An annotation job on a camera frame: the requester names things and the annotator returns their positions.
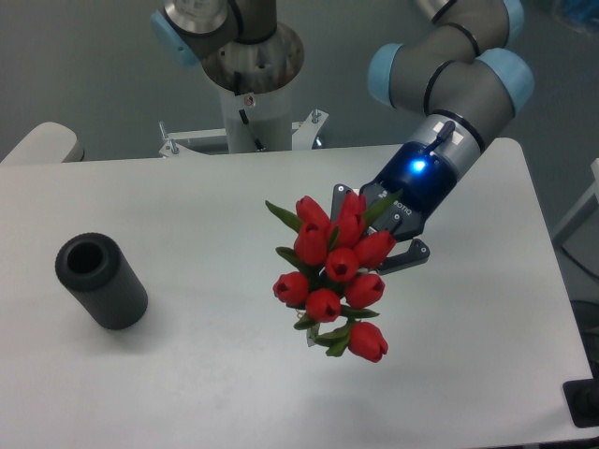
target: tulip bouquet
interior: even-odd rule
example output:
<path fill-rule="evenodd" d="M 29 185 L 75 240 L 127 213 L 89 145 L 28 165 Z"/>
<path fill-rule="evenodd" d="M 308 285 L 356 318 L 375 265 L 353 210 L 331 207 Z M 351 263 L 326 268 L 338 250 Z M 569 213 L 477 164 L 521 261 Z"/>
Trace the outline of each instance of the tulip bouquet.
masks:
<path fill-rule="evenodd" d="M 279 278 L 272 287 L 274 295 L 297 310 L 294 328 L 307 331 L 309 345 L 327 347 L 328 356 L 339 357 L 349 348 L 378 362 L 387 353 L 380 329 L 361 320 L 378 316 L 367 308 L 381 298 L 385 283 L 371 271 L 383 263 L 396 241 L 386 230 L 367 231 L 400 194 L 366 208 L 366 198 L 349 190 L 334 222 L 309 196 L 296 203 L 297 214 L 266 202 L 270 212 L 298 234 L 293 248 L 276 248 L 296 271 Z M 321 323 L 340 316 L 346 319 L 343 326 L 319 333 Z"/>

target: cylinder opening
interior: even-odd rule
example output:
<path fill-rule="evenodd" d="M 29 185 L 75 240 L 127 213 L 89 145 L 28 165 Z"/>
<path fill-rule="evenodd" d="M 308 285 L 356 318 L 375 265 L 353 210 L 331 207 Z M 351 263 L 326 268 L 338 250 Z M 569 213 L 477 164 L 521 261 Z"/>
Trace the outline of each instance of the cylinder opening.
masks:
<path fill-rule="evenodd" d="M 102 262 L 104 262 L 102 248 L 91 241 L 76 245 L 66 258 L 68 269 L 77 274 L 89 274 L 100 268 Z"/>

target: gray floor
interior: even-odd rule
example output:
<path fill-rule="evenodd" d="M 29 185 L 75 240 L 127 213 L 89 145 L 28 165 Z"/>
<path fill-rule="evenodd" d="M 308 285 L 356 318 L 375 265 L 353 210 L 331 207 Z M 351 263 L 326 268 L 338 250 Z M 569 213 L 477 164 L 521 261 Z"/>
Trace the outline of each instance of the gray floor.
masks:
<path fill-rule="evenodd" d="M 524 148 L 549 228 L 591 184 L 589 165 L 599 157 L 599 35 L 555 22 L 550 3 L 523 1 L 527 24 L 512 50 L 533 69 L 536 92 L 504 131 Z M 177 67 L 154 39 L 149 17 L 160 5 L 2 1 L 0 159 L 48 121 L 74 130 L 91 160 L 155 157 L 160 120 L 170 131 L 221 127 L 216 93 L 201 70 Z M 382 45 L 412 42 L 431 29 L 412 0 L 280 0 L 279 18 L 306 48 L 294 120 L 313 108 L 331 114 L 329 147 L 410 136 L 421 118 L 371 100 L 365 72 Z M 509 204 L 497 213 L 510 213 Z M 598 230 L 595 215 L 568 242 L 597 272 Z M 560 261 L 571 298 L 599 297 L 597 283 Z"/>

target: blue object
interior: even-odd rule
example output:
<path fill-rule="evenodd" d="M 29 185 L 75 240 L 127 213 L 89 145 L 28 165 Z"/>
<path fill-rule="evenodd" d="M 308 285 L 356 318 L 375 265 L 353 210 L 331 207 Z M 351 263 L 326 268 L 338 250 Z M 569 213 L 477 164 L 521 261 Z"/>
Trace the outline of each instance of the blue object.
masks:
<path fill-rule="evenodd" d="M 599 0 L 554 0 L 553 15 L 579 32 L 599 31 Z"/>
<path fill-rule="evenodd" d="M 389 87 L 391 83 L 391 68 L 397 51 L 403 44 L 386 44 L 377 51 L 368 67 L 368 92 L 375 100 L 391 106 Z"/>
<path fill-rule="evenodd" d="M 420 173 L 427 166 L 427 163 L 422 159 L 416 159 L 412 164 L 410 164 L 410 171 L 412 173 Z"/>
<path fill-rule="evenodd" d="M 499 77 L 518 115 L 533 94 L 534 77 L 531 69 L 515 53 L 504 49 L 487 50 L 476 59 L 488 65 Z"/>
<path fill-rule="evenodd" d="M 152 29 L 158 40 L 167 49 L 168 53 L 183 67 L 191 67 L 199 62 L 197 56 L 185 44 L 183 39 L 170 26 L 167 19 L 156 11 L 150 18 Z"/>
<path fill-rule="evenodd" d="M 524 28 L 524 8 L 520 0 L 504 0 L 504 5 L 509 20 L 507 45 L 511 45 L 520 36 L 522 28 Z"/>

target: green tulip leaf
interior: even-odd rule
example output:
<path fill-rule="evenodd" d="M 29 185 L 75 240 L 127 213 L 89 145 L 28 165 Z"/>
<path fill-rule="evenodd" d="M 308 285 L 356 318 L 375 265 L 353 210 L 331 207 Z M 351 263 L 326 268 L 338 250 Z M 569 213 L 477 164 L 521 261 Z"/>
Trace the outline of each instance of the green tulip leaf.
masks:
<path fill-rule="evenodd" d="M 352 309 L 349 306 L 341 306 L 341 316 L 346 318 L 353 318 L 355 320 L 360 320 L 362 318 L 374 318 L 378 316 L 380 313 L 376 311 L 371 311 L 370 309 Z"/>
<path fill-rule="evenodd" d="M 302 302 L 298 306 L 290 306 L 289 304 L 285 304 L 289 309 L 293 309 L 294 311 L 305 311 L 306 310 L 306 302 Z"/>
<path fill-rule="evenodd" d="M 266 207 L 269 208 L 270 212 L 272 212 L 274 216 L 281 220 L 285 225 L 299 233 L 301 225 L 303 225 L 303 221 L 295 213 L 275 206 L 269 201 L 265 201 L 265 203 Z"/>
<path fill-rule="evenodd" d="M 311 327 L 316 326 L 318 323 L 305 313 L 294 325 L 296 330 L 307 330 Z"/>
<path fill-rule="evenodd" d="M 320 329 L 320 323 L 316 326 L 310 327 L 306 330 L 306 339 L 308 340 L 308 347 L 314 346 L 316 343 L 316 339 L 318 338 L 318 330 Z"/>
<path fill-rule="evenodd" d="M 352 326 L 354 323 L 347 323 L 343 327 L 337 327 L 335 330 L 331 330 L 326 334 L 321 334 L 318 336 L 320 340 L 341 340 L 349 335 L 349 331 L 352 330 Z"/>
<path fill-rule="evenodd" d="M 293 251 L 291 248 L 286 248 L 285 246 L 279 246 L 278 248 L 275 248 L 274 251 L 276 251 L 277 254 L 279 254 L 284 260 L 286 260 L 291 265 L 293 265 L 295 268 L 297 268 L 301 274 L 303 274 L 306 278 L 308 278 L 308 281 L 313 282 L 314 278 L 316 278 L 318 276 L 318 274 L 315 272 L 314 268 L 312 268 L 308 264 L 302 262 L 300 260 L 300 258 L 296 255 L 296 252 Z"/>
<path fill-rule="evenodd" d="M 339 237 L 339 226 L 335 226 L 333 232 L 330 234 L 329 239 L 329 253 L 335 249 L 335 245 L 337 244 L 337 238 Z"/>
<path fill-rule="evenodd" d="M 364 219 L 364 222 L 366 222 L 366 228 L 368 229 L 369 226 L 372 226 L 376 219 L 402 196 L 402 193 L 402 190 L 398 190 L 396 193 L 387 195 L 372 203 L 370 207 L 362 213 L 362 218 Z"/>
<path fill-rule="evenodd" d="M 344 339 L 337 341 L 335 344 L 333 344 L 330 348 L 327 349 L 327 356 L 341 357 L 345 352 L 347 343 L 349 343 L 349 333 Z"/>

